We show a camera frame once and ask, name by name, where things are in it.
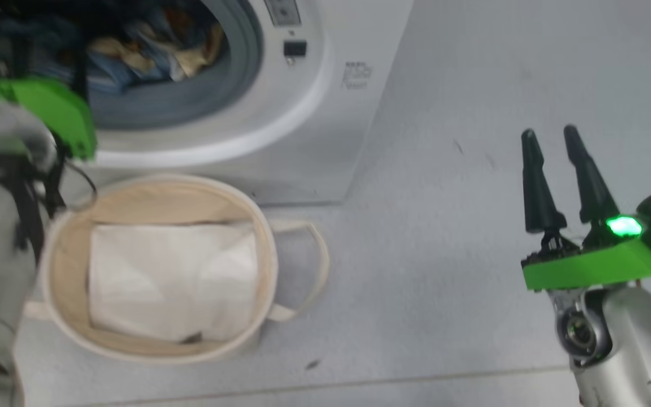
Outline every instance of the clothes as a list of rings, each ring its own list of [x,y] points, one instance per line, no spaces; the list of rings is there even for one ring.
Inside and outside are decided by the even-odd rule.
[[[122,93],[138,83],[184,80],[219,56],[224,32],[199,1],[144,0],[136,5],[99,1],[99,6],[113,16],[105,25],[112,21],[130,23],[88,29],[88,34],[118,33],[88,43],[90,90]],[[34,74],[67,82],[74,77],[71,50],[83,40],[83,33],[71,21],[56,15],[28,21],[7,19],[1,31],[8,36],[31,38],[44,50],[32,59]]]

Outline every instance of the green led light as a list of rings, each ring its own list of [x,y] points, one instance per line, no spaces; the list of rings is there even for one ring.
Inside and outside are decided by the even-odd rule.
[[[607,220],[607,226],[619,237],[639,236],[643,231],[640,222],[633,217],[615,217]]]

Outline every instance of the floor seam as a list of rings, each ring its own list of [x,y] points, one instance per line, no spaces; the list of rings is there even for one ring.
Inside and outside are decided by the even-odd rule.
[[[400,379],[359,380],[353,382],[342,382],[342,383],[331,383],[331,384],[307,384],[306,386],[274,387],[270,389],[256,389],[256,391],[222,392],[222,393],[215,393],[215,394],[204,395],[204,396],[174,397],[174,399],[158,399],[158,400],[135,400],[135,401],[126,401],[126,402],[114,402],[113,404],[103,404],[103,405],[127,406],[127,405],[155,404],[156,402],[183,402],[183,401],[196,401],[196,400],[227,399],[227,397],[260,396],[260,395],[268,395],[268,394],[284,393],[284,392],[314,391],[315,389],[384,386],[385,384],[439,382],[439,381],[457,380],[457,379],[478,379],[483,377],[494,377],[494,376],[519,376],[525,374],[554,373],[555,371],[568,371],[568,370],[569,370],[568,366],[546,366],[546,367],[525,368],[525,369],[474,371],[473,373],[439,374],[439,375],[432,375],[432,376],[404,377]]]

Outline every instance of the white towel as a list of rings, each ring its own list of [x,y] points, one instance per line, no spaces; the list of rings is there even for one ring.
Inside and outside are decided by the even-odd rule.
[[[172,342],[228,340],[255,307],[253,225],[100,225],[89,277],[98,329]]]

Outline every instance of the gray floor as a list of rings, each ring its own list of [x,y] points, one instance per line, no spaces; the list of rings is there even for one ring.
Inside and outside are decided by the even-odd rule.
[[[546,295],[519,267],[538,246],[523,232],[526,127],[567,234],[584,234],[567,123],[624,211],[651,194],[651,2],[416,0],[349,198],[268,211],[321,225],[333,273],[320,301],[269,324],[258,352],[194,366],[108,360],[26,321],[29,404],[578,405]],[[279,245],[279,300],[296,304],[313,248]]]

